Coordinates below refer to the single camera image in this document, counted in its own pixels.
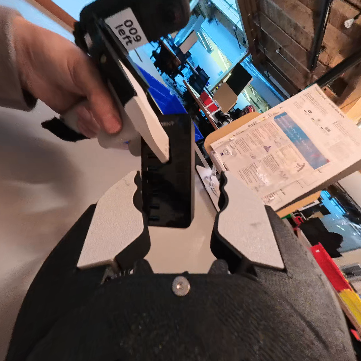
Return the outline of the person's left hand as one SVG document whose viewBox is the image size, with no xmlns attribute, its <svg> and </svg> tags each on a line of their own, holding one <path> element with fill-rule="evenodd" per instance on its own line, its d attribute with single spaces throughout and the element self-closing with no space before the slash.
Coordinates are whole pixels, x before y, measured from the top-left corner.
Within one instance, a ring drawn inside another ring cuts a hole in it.
<svg viewBox="0 0 361 361">
<path fill-rule="evenodd" d="M 78 129 L 88 138 L 100 130 L 108 134 L 121 131 L 117 106 L 88 55 L 22 16 L 15 16 L 12 29 L 23 89 L 59 115 L 74 109 Z"/>
</svg>

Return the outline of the black monitor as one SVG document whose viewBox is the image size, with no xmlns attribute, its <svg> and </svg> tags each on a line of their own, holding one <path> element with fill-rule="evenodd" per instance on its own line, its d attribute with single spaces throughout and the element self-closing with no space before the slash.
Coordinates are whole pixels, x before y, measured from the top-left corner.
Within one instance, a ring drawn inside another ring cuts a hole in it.
<svg viewBox="0 0 361 361">
<path fill-rule="evenodd" d="M 237 96 L 239 96 L 252 80 L 253 76 L 241 65 L 241 63 L 237 63 L 226 80 L 226 84 Z"/>
</svg>

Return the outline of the printed instruction sheet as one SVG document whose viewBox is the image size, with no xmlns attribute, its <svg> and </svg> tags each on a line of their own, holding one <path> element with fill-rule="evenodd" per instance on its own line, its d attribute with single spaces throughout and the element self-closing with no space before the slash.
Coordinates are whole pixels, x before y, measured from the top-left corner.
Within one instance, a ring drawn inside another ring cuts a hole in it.
<svg viewBox="0 0 361 361">
<path fill-rule="evenodd" d="M 275 211 L 360 171 L 360 129 L 317 84 L 210 147 L 219 172 L 232 172 Z"/>
</svg>

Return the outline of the blue plastic bin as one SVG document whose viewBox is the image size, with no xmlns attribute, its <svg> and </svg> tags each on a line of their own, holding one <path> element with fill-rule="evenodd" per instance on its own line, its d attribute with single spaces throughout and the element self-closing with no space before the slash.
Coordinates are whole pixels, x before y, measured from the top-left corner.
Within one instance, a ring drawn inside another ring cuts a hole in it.
<svg viewBox="0 0 361 361">
<path fill-rule="evenodd" d="M 194 137 L 196 143 L 204 142 L 204 137 L 198 129 L 197 125 L 187 113 L 186 109 L 175 94 L 163 85 L 160 81 L 154 78 L 141 66 L 137 65 L 139 71 L 149 84 L 148 92 L 153 97 L 156 105 L 163 115 L 160 115 L 160 123 L 165 123 L 162 127 L 165 129 L 169 140 L 176 138 L 175 133 L 180 132 L 185 135 L 190 132 L 190 125 L 185 124 L 187 121 L 192 121 L 194 127 Z"/>
</svg>

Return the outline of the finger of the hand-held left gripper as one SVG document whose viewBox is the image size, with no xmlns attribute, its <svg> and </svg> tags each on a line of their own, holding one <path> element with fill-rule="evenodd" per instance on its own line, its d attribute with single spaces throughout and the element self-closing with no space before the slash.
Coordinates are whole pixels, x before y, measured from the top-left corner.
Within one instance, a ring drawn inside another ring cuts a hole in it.
<svg viewBox="0 0 361 361">
<path fill-rule="evenodd" d="M 120 135 L 128 142 L 133 156 L 141 156 L 142 140 L 161 163 L 169 161 L 169 137 L 163 129 L 158 116 L 152 109 L 147 95 L 130 70 L 120 61 L 120 67 L 130 89 L 120 96 L 124 108 L 123 127 Z"/>
</svg>

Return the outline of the short black USB hub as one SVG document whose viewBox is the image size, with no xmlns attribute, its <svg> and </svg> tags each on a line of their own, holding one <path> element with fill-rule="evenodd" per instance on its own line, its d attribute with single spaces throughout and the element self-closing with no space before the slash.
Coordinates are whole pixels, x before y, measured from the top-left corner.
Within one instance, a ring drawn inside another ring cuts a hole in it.
<svg viewBox="0 0 361 361">
<path fill-rule="evenodd" d="M 162 115 L 169 137 L 169 161 L 162 164 L 141 143 L 143 211 L 148 226 L 188 228 L 195 210 L 195 127 L 188 113 Z"/>
</svg>

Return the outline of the wooden document board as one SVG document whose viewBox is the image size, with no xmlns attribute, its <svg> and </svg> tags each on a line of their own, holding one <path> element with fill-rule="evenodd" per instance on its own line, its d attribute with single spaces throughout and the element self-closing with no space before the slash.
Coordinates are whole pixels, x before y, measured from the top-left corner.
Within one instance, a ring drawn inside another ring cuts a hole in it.
<svg viewBox="0 0 361 361">
<path fill-rule="evenodd" d="M 237 103 L 238 95 L 227 83 L 222 83 L 213 96 L 214 102 L 218 105 L 222 113 L 228 111 Z"/>
<path fill-rule="evenodd" d="M 220 138 L 234 132 L 236 129 L 242 127 L 243 125 L 246 125 L 248 127 L 248 124 L 251 124 L 255 118 L 257 117 L 263 117 L 261 113 L 258 112 L 251 112 L 248 113 L 242 117 L 240 117 L 237 120 L 234 120 L 233 122 L 224 125 L 223 127 L 215 130 L 214 132 L 210 133 L 204 141 L 204 147 L 207 154 L 210 156 L 211 152 L 213 151 L 213 148 L 211 147 L 211 144 L 218 141 Z M 320 198 L 321 191 L 315 192 L 309 196 L 302 196 L 301 200 L 294 201 L 290 205 L 276 210 L 276 213 L 279 217 L 283 218 L 286 215 L 298 210 L 301 207 L 307 206 L 311 204 L 312 202 L 316 201 L 318 198 Z"/>
</svg>

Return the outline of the white stand base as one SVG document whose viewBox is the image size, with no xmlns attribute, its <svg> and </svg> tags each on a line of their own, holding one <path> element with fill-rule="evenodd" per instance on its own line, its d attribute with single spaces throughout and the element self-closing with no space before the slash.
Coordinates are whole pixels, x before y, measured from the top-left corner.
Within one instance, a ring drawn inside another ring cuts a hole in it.
<svg viewBox="0 0 361 361">
<path fill-rule="evenodd" d="M 196 165 L 196 172 L 203 183 L 205 190 L 207 191 L 214 208 L 217 212 L 219 212 L 219 197 L 220 197 L 220 189 L 219 189 L 219 179 L 217 178 L 218 171 L 216 167 L 213 165 L 210 168 L 206 168 L 200 165 Z"/>
</svg>

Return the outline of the red plastic bin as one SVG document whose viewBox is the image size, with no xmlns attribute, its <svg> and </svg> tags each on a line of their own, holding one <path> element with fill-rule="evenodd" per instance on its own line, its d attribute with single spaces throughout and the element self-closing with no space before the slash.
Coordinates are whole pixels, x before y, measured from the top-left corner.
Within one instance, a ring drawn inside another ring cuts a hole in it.
<svg viewBox="0 0 361 361">
<path fill-rule="evenodd" d="M 336 292 L 340 293 L 344 290 L 353 291 L 350 283 L 321 243 L 311 246 L 309 250 Z"/>
<path fill-rule="evenodd" d="M 214 115 L 216 112 L 220 110 L 219 106 L 216 104 L 216 102 L 214 102 L 214 99 L 210 97 L 207 91 L 205 90 L 202 91 L 200 95 L 200 100 L 202 101 L 207 111 L 212 115 Z"/>
</svg>

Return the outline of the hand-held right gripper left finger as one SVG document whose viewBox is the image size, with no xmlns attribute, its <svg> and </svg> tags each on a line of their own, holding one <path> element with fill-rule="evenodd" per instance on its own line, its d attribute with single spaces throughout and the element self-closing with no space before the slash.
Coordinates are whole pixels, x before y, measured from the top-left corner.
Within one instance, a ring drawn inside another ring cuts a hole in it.
<svg viewBox="0 0 361 361">
<path fill-rule="evenodd" d="M 131 171 L 98 200 L 77 267 L 111 266 L 117 271 L 130 271 L 150 247 L 141 175 Z"/>
</svg>

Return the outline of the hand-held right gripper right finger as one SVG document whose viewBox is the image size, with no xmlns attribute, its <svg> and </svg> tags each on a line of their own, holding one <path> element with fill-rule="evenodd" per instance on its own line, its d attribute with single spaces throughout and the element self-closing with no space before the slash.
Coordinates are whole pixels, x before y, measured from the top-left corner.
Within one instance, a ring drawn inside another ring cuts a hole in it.
<svg viewBox="0 0 361 361">
<path fill-rule="evenodd" d="M 219 181 L 219 212 L 215 216 L 210 249 L 237 274 L 261 267 L 284 271 L 268 207 L 230 171 Z"/>
</svg>

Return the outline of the yellow plastic bin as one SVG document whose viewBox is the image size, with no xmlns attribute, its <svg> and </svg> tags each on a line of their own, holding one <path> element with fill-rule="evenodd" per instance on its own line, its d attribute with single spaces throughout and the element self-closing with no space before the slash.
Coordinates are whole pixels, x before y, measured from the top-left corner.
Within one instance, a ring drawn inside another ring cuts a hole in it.
<svg viewBox="0 0 361 361">
<path fill-rule="evenodd" d="M 337 294 L 341 300 L 341 306 L 357 330 L 361 329 L 361 300 L 352 289 L 344 289 Z"/>
</svg>

